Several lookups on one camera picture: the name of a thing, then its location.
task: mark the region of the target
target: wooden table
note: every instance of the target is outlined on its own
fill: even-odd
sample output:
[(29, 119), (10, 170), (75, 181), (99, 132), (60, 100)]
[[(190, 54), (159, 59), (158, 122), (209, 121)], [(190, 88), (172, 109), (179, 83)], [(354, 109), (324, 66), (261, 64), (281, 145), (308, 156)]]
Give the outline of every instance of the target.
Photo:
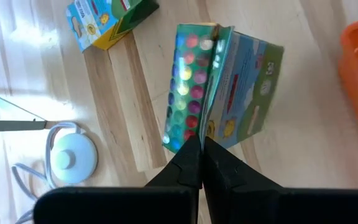
[[(264, 130), (230, 149), (284, 186), (358, 188), (358, 124), (337, 76), (339, 35), (353, 0), (160, 0), (160, 9), (108, 51), (82, 54), (64, 1), (0, 0), (0, 96), (49, 121), (74, 120), (97, 145), (84, 185), (141, 186), (172, 154), (161, 146), (176, 25), (216, 21), (284, 45)], [(0, 110), (0, 119), (12, 119)], [(12, 178), (42, 170), (47, 130), (0, 133), (0, 223), (33, 205)], [(23, 175), (41, 195), (44, 183)], [(203, 194), (200, 223), (209, 223)]]

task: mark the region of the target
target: white cord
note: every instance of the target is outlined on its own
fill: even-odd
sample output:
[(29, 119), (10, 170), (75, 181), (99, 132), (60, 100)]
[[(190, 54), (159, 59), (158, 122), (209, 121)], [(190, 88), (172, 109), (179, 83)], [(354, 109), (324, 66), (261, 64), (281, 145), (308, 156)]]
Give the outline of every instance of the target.
[[(29, 188), (24, 185), (22, 179), (19, 176), (19, 173), (17, 172), (17, 168), (20, 168), (23, 171), (29, 172), (30, 174), (33, 174), (33, 175), (37, 176), (38, 178), (40, 178), (43, 181), (45, 181), (49, 185), (49, 187), (51, 189), (56, 189), (57, 186), (56, 186), (55, 182), (52, 179), (52, 168), (51, 168), (51, 165), (50, 165), (50, 151), (52, 150), (53, 139), (54, 139), (54, 136), (55, 136), (56, 129), (60, 129), (60, 128), (75, 128), (75, 133), (77, 133), (77, 134), (81, 133), (80, 127), (78, 127), (78, 125), (73, 123), (73, 122), (58, 123), (55, 126), (53, 126), (52, 128), (50, 128), (50, 131), (49, 131), (48, 137), (47, 137), (46, 147), (45, 147), (45, 175), (41, 174), (40, 172), (37, 172), (34, 169), (31, 169), (30, 167), (28, 167), (28, 166), (26, 166), (24, 164), (21, 164), (21, 163), (16, 163), (11, 167), (13, 176), (15, 177), (16, 182), (19, 185), (19, 187), (22, 189), (22, 191), (29, 198), (31, 198), (34, 201), (36, 201), (38, 199), (37, 196), (35, 196), (29, 190)], [(28, 212), (25, 212), (25, 214), (23, 214), (16, 221), (16, 224), (25, 223), (25, 222), (30, 221), (30, 220), (32, 220), (32, 210), (29, 210)]]

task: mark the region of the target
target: white plastic knob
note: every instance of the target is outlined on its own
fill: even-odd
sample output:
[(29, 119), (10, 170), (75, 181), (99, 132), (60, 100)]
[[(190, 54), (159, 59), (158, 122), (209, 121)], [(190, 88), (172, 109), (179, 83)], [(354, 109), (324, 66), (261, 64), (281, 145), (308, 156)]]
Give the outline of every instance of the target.
[(83, 134), (67, 134), (51, 151), (52, 172), (67, 184), (77, 184), (89, 178), (97, 163), (96, 148)]

